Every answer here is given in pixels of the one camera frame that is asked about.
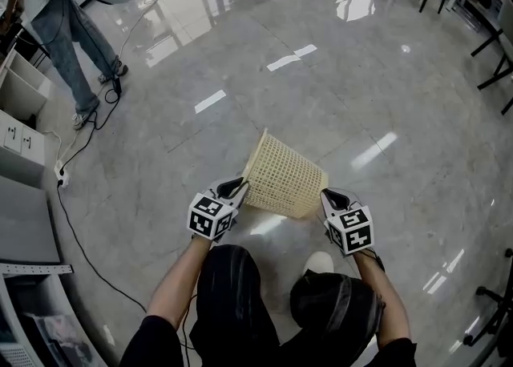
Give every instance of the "black sleeve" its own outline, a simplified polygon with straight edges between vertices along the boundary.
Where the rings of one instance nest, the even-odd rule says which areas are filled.
[[[379,350],[367,367],[415,367],[416,349],[409,338],[394,340]]]
[[[125,350],[119,367],[141,365],[183,367],[180,340],[162,317],[147,316]]]

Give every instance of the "drawer handle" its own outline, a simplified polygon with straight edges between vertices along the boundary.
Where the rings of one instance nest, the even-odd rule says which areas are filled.
[[[16,138],[16,128],[15,127],[8,127],[8,132],[13,132],[13,140]]]

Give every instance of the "white shoe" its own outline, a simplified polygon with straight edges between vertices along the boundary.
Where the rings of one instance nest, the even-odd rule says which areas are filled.
[[[315,252],[306,261],[303,274],[305,274],[307,270],[311,270],[315,273],[333,273],[335,266],[333,265],[333,259],[329,253]]]

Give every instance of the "gray panel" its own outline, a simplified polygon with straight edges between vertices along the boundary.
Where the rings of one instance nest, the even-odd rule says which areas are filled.
[[[59,263],[45,192],[0,176],[0,261]]]

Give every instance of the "blue jeans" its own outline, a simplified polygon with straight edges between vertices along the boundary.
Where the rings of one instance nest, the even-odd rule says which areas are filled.
[[[71,88],[77,113],[87,113],[99,100],[82,72],[73,42],[79,42],[91,61],[108,77],[113,76],[117,61],[111,45],[73,0],[50,0],[34,18],[32,26],[55,69]]]

